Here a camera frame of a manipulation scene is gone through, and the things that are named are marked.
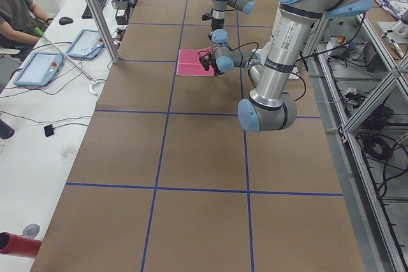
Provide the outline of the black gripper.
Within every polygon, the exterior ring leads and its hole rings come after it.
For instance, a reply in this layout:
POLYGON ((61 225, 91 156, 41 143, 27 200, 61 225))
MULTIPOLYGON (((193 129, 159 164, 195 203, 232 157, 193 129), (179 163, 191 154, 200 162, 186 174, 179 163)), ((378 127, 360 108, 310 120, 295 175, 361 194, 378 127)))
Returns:
POLYGON ((212 28, 211 28, 211 31, 210 31, 209 34, 208 34, 209 40, 212 39, 212 36, 213 36, 213 33, 215 32, 215 30, 223 29, 223 27, 224 27, 224 19, 223 19, 223 18, 218 19, 218 18, 212 17, 212 18, 211 18, 211 27, 212 27, 212 28))
POLYGON ((219 70, 217 63, 216 63, 216 59, 212 55, 209 57, 208 61, 209 61, 210 67, 214 70, 215 76, 219 76, 223 74, 223 72, 219 70))

